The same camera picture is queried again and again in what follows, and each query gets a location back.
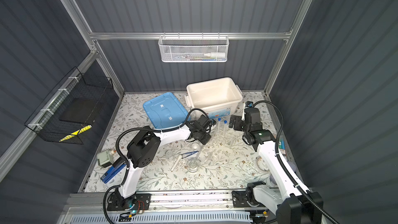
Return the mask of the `blue capped test tube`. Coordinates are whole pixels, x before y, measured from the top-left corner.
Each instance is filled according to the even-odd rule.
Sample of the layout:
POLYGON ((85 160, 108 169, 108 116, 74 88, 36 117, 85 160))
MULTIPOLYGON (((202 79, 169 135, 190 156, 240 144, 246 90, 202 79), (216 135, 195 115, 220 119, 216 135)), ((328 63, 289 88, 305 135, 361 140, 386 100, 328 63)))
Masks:
POLYGON ((222 119, 219 117, 217 121, 217 134, 220 133, 221 124, 222 124, 222 119))
POLYGON ((222 132, 222 136, 223 136, 223 137, 226 137, 227 130, 228 130, 228 121, 225 120, 225 121, 223 122, 223 132, 222 132))
POLYGON ((202 154, 202 152, 203 152, 204 149, 205 149, 205 145, 199 143, 198 146, 199 146, 199 148, 198 148, 198 152, 196 153, 196 158, 197 158, 197 159, 200 159, 201 154, 202 154))

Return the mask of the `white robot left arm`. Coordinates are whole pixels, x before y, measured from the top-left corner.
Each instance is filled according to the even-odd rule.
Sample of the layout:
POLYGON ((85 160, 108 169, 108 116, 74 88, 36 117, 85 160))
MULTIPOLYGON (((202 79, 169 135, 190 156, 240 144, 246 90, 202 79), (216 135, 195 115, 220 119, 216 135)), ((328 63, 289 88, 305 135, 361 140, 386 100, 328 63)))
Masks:
POLYGON ((115 143, 119 157, 126 164, 126 172, 120 186, 119 195, 127 199, 136 194, 141 173, 150 164, 158 149, 176 141, 198 141, 206 145, 211 138, 211 130, 216 121, 202 115, 198 120, 187 120, 183 124, 169 129, 155 130, 149 127, 131 128, 122 132, 115 143), (136 136, 127 145, 127 154, 120 149, 120 142, 128 133, 136 132, 136 136))

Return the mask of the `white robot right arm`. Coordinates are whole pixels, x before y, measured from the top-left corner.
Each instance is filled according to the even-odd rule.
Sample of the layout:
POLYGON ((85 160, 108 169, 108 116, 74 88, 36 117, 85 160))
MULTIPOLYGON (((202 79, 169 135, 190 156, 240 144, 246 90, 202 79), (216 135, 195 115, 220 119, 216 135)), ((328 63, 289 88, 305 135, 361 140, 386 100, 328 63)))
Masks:
POLYGON ((279 151, 282 132, 273 135, 263 128, 256 103, 245 102, 242 116, 231 116, 230 128, 242 132, 244 143, 252 146, 266 163, 279 188, 279 192, 275 192, 266 183, 249 183, 246 188, 248 204, 264 205, 275 215, 279 224, 320 224, 322 197, 310 191, 294 173, 279 151))

